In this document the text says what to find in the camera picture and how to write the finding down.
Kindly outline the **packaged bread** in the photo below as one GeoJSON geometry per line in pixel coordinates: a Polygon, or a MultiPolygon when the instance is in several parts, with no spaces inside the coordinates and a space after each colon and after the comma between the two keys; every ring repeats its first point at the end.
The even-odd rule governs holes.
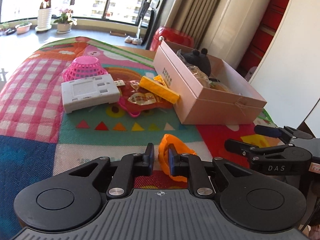
{"type": "Polygon", "coordinates": [[[193,76],[195,76],[197,81],[203,85],[203,87],[210,88],[210,80],[204,72],[202,72],[197,66],[190,66],[187,68],[193,74],[193,76]]]}

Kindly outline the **small packaged snack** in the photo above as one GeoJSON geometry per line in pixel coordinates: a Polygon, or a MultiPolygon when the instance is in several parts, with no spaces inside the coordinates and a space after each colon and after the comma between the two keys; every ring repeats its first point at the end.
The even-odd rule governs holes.
{"type": "Polygon", "coordinates": [[[214,90],[219,90],[219,91],[223,91],[223,92],[227,92],[227,93],[232,93],[232,91],[225,86],[224,84],[220,83],[220,82],[210,82],[210,88],[214,89],[214,90]]]}

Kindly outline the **pink flower pot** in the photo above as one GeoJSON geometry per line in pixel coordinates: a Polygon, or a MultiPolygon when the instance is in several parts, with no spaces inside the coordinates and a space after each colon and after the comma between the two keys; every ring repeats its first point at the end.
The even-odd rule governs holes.
{"type": "Polygon", "coordinates": [[[72,26],[77,26],[77,20],[73,18],[73,9],[60,10],[60,16],[54,21],[57,24],[57,33],[65,34],[71,31],[72,26]]]}

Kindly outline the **white electronic device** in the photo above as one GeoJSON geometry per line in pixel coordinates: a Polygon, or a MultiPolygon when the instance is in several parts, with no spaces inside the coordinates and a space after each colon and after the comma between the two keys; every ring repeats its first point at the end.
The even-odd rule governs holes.
{"type": "Polygon", "coordinates": [[[61,92],[67,114],[103,103],[116,103],[120,99],[120,91],[110,74],[63,82],[61,92]]]}

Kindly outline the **white cabinet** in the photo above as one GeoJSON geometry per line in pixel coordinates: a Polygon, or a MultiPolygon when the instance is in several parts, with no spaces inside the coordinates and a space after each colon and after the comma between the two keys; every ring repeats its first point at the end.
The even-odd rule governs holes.
{"type": "Polygon", "coordinates": [[[220,0],[202,39],[201,48],[236,69],[270,0],[220,0]]]}

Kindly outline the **beige curtain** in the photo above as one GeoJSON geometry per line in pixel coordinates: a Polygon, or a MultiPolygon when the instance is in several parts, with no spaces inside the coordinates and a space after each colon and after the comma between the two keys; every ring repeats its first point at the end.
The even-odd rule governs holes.
{"type": "Polygon", "coordinates": [[[174,0],[165,26],[189,35],[198,47],[220,0],[174,0]]]}

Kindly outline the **cardboard box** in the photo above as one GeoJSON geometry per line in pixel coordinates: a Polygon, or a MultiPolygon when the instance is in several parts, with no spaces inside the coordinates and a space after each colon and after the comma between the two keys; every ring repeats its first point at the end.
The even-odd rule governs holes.
{"type": "Polygon", "coordinates": [[[209,55],[211,76],[226,91],[206,88],[191,73],[177,52],[192,49],[162,41],[153,66],[166,85],[179,94],[175,112],[184,125],[242,125],[252,123],[261,113],[266,100],[229,64],[209,55]]]}

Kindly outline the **colourful play mat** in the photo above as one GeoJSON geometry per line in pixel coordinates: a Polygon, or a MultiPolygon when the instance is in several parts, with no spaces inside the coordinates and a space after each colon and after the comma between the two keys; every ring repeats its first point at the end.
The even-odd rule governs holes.
{"type": "Polygon", "coordinates": [[[143,152],[148,143],[158,146],[165,134],[172,134],[203,160],[223,157],[247,166],[245,158],[226,152],[227,139],[260,147],[278,143],[254,132],[256,124],[273,125],[267,113],[240,126],[183,125],[173,108],[150,109],[133,118],[117,104],[67,114],[62,75],[82,55],[98,58],[115,80],[156,75],[151,56],[87,37],[49,43],[25,59],[1,91],[1,239],[21,229],[14,199],[22,189],[100,156],[116,161],[143,152]]]}

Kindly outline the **pink plastic basket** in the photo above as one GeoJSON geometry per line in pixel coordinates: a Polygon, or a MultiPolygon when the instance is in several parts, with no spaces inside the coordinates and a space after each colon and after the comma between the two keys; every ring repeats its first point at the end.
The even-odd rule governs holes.
{"type": "Polygon", "coordinates": [[[108,72],[101,66],[98,58],[79,56],[71,62],[70,66],[63,72],[62,77],[67,82],[105,74],[108,74],[108,72]]]}

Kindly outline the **tall white plant pot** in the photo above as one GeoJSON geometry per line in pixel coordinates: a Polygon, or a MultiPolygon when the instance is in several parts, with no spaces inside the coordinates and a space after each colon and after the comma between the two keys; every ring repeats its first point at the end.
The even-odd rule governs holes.
{"type": "Polygon", "coordinates": [[[35,27],[36,32],[47,31],[52,28],[51,25],[52,20],[52,9],[39,9],[38,17],[37,17],[37,26],[35,27]]]}

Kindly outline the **red snack bag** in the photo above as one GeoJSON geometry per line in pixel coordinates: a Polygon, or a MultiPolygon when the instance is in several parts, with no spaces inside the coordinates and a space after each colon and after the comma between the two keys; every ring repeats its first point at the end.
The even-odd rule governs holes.
{"type": "Polygon", "coordinates": [[[125,81],[120,88],[127,107],[133,112],[142,112],[154,108],[171,109],[172,103],[139,86],[138,80],[125,81]]]}

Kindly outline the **low white planter bowl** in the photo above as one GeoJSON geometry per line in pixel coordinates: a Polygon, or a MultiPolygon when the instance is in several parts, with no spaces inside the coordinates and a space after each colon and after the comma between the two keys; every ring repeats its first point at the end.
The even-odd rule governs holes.
{"type": "Polygon", "coordinates": [[[27,33],[30,30],[31,26],[32,26],[31,22],[21,23],[21,24],[16,25],[15,29],[16,29],[17,35],[27,33]]]}

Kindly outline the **yellow plastic block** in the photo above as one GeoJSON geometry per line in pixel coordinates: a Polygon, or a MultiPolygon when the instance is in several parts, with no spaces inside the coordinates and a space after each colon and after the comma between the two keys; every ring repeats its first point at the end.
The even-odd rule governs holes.
{"type": "Polygon", "coordinates": [[[172,104],[175,104],[180,98],[179,94],[167,87],[161,75],[157,75],[152,79],[143,76],[139,82],[139,86],[172,104]]]}

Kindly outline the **white slippers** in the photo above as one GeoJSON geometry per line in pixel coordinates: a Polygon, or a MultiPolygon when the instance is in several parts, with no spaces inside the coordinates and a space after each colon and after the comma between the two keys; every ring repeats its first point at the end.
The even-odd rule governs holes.
{"type": "Polygon", "coordinates": [[[127,36],[124,41],[125,41],[125,43],[131,43],[134,45],[141,45],[143,42],[143,40],[141,38],[134,38],[131,36],[127,36]]]}

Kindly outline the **black plush toy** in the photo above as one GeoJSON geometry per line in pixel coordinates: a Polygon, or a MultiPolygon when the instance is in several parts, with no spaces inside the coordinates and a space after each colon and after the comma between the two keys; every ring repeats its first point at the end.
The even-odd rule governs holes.
{"type": "Polygon", "coordinates": [[[193,49],[189,53],[184,53],[181,50],[178,50],[177,56],[187,65],[198,67],[200,71],[209,77],[212,69],[207,53],[208,50],[206,48],[202,48],[200,51],[193,49]]]}

